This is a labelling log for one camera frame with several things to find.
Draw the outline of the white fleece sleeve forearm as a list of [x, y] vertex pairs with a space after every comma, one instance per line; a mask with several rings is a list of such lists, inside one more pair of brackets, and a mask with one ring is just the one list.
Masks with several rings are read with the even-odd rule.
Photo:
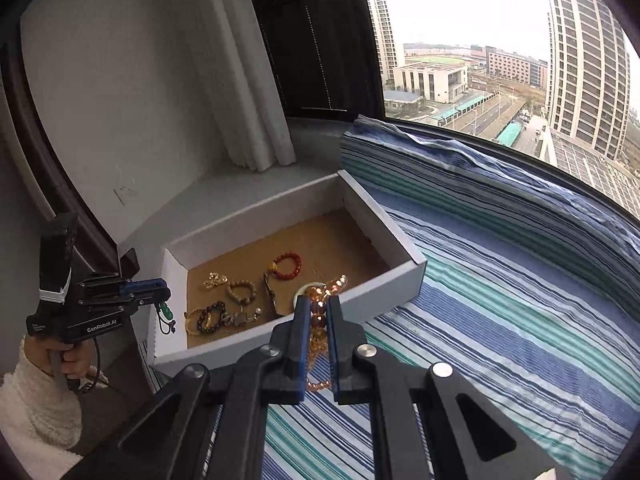
[[1, 433], [29, 477], [59, 479], [72, 469], [81, 460], [72, 451], [81, 430], [76, 396], [58, 388], [21, 347], [15, 370], [2, 380]]

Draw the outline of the person's left hand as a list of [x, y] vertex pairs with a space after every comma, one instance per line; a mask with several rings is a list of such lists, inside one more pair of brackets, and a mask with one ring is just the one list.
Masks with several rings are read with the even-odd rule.
[[96, 367], [91, 364], [92, 350], [88, 341], [73, 346], [72, 344], [63, 344], [62, 341], [53, 337], [25, 337], [24, 353], [26, 359], [46, 374], [53, 376], [54, 371], [49, 352], [61, 358], [61, 370], [67, 378], [81, 379], [87, 376], [96, 376]]

